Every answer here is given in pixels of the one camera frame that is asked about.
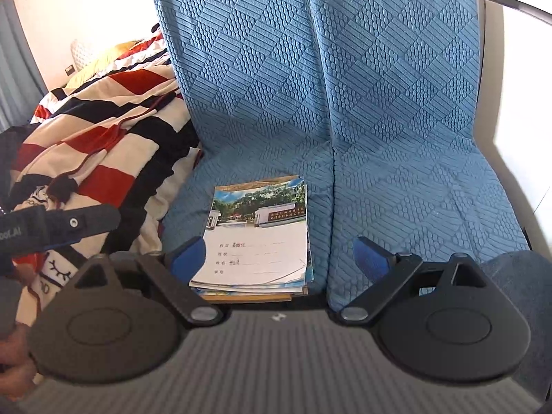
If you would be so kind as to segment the person left hand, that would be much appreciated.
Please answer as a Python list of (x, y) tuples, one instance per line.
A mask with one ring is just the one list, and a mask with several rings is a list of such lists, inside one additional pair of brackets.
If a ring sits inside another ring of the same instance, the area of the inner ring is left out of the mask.
[(1, 373), (0, 392), (9, 399), (19, 399), (36, 386), (37, 368), (27, 344), (29, 331), (28, 325), (17, 323), (11, 334), (1, 340), (0, 360), (7, 369)]

